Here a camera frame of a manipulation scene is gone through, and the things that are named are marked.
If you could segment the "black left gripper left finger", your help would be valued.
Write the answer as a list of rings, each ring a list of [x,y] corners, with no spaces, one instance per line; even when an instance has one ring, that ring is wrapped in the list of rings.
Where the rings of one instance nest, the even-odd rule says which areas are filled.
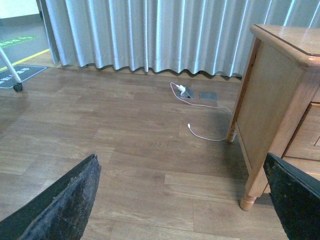
[[[89,155],[0,222],[2,240],[79,240],[95,202],[101,165]]]

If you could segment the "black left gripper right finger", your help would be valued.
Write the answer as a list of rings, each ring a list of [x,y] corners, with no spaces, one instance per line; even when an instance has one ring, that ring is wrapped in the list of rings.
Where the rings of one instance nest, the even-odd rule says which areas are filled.
[[[320,181],[269,152],[263,169],[270,197],[290,240],[320,238]]]

